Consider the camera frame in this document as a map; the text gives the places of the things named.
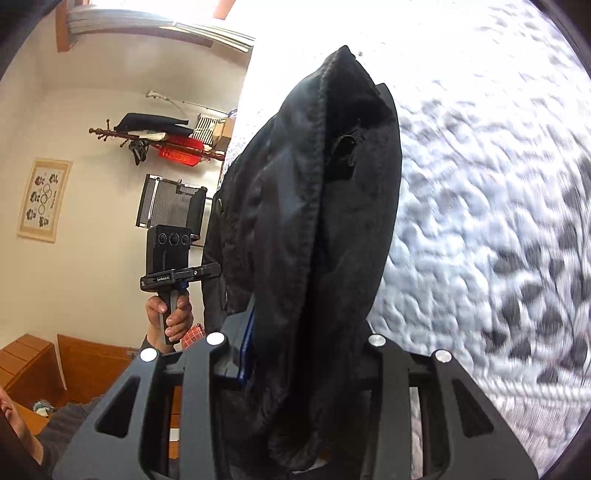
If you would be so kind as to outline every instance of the cardboard box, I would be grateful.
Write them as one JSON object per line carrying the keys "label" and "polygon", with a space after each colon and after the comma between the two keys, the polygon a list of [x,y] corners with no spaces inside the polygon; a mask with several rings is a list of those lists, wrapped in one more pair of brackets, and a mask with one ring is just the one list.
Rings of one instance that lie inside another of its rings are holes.
{"label": "cardboard box", "polygon": [[234,119],[226,118],[213,129],[213,149],[225,152],[234,133]]}

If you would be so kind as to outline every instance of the silver screw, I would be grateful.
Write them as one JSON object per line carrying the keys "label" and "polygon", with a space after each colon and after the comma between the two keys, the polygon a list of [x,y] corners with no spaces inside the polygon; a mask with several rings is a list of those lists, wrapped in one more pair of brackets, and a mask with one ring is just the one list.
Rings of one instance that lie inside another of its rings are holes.
{"label": "silver screw", "polygon": [[386,339],[379,333],[374,333],[368,338],[368,342],[373,346],[384,346],[386,345]]}
{"label": "silver screw", "polygon": [[207,342],[210,345],[220,345],[226,339],[226,336],[222,332],[213,332],[207,336]]}
{"label": "silver screw", "polygon": [[435,358],[439,360],[442,364],[447,364],[452,361],[452,355],[447,350],[438,350],[435,352]]}
{"label": "silver screw", "polygon": [[158,356],[158,352],[154,348],[144,348],[140,353],[139,357],[144,362],[151,362]]}

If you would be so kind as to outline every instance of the bed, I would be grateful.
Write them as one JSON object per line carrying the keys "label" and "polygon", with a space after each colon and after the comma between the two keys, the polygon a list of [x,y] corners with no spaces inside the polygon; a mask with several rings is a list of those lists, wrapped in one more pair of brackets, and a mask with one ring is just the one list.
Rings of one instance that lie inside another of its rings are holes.
{"label": "bed", "polygon": [[411,352],[453,352],[542,475],[591,407],[591,80],[529,1],[294,3],[253,9],[269,17],[225,168],[347,44],[392,92],[404,156],[368,321]]}

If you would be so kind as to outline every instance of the framed picture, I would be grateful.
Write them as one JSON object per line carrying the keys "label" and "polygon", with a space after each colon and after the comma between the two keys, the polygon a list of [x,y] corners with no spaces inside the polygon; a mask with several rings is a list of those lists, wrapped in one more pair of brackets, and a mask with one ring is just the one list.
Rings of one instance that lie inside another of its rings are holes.
{"label": "framed picture", "polygon": [[71,166],[69,161],[35,160],[22,201],[19,236],[56,241],[57,220]]}

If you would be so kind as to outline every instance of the wall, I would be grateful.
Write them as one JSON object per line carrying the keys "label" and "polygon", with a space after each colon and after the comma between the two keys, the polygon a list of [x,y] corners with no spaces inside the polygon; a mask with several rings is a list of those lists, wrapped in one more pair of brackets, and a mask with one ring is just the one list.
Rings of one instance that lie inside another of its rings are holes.
{"label": "wall", "polygon": [[[37,103],[43,98],[45,93],[41,80],[42,75],[37,63],[37,40],[38,32],[34,32],[33,35],[29,36],[14,57],[0,82],[1,166],[4,166],[5,158],[7,158],[5,157],[5,151],[9,148],[12,139],[19,136],[18,132],[20,128],[29,122],[29,119],[34,114]],[[0,198],[2,198],[3,189],[8,186],[6,184],[7,182],[3,178],[0,178]],[[0,232],[3,232],[7,226],[3,223],[0,223],[0,225]],[[0,269],[3,277],[10,276],[9,270],[5,269],[1,263]],[[4,284],[10,281],[10,279],[2,280],[0,286],[4,289]],[[18,298],[20,302],[24,301],[22,293],[18,295]],[[0,294],[0,304],[4,304],[6,301],[10,301],[9,292],[3,291]],[[0,346],[4,346],[22,335],[26,332],[27,328],[27,317],[11,317],[3,314],[2,308],[0,307]]]}
{"label": "wall", "polygon": [[[145,98],[150,89],[229,111],[246,67],[219,48],[136,35],[87,35],[57,54],[53,21],[50,15],[38,25],[0,82],[0,345],[29,332],[139,346],[149,295],[139,289],[147,231],[135,218],[145,175],[213,194],[220,162],[189,168],[152,153],[137,167],[120,141],[99,142],[88,129],[128,112],[179,116],[169,103]],[[73,162],[55,244],[17,237],[36,158]],[[200,254],[191,249],[192,265]],[[190,292],[202,322],[199,284]]]}

